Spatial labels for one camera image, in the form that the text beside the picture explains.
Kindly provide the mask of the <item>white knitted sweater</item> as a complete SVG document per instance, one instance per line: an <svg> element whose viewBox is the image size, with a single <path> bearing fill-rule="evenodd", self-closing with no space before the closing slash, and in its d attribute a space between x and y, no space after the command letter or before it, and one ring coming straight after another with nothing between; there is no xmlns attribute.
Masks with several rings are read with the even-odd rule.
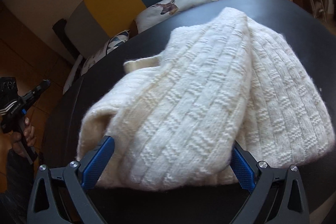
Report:
<svg viewBox="0 0 336 224"><path fill-rule="evenodd" d="M327 108L284 36L239 10L176 28L159 55L123 66L79 132L78 159L114 139L100 186L231 184L235 142L274 168L306 164L335 144Z"/></svg>

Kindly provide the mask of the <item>blue triangle pattern pillow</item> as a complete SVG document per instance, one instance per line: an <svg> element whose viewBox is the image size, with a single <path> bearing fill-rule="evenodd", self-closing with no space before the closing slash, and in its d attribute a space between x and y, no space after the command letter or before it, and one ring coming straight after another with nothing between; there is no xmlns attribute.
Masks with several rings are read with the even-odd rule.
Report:
<svg viewBox="0 0 336 224"><path fill-rule="evenodd" d="M98 61L111 53L113 50L123 45L129 40L130 30L124 30L116 36L110 38L104 46L98 50L94 55L88 57L81 69L81 75L84 75L91 69Z"/></svg>

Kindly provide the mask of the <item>white deer print pillow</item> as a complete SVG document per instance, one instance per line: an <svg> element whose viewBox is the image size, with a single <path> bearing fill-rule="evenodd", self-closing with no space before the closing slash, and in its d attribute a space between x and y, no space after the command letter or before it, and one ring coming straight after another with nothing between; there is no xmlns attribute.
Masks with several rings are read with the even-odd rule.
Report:
<svg viewBox="0 0 336 224"><path fill-rule="evenodd" d="M162 0L143 10L136 18L138 33L159 24L172 16L217 0Z"/></svg>

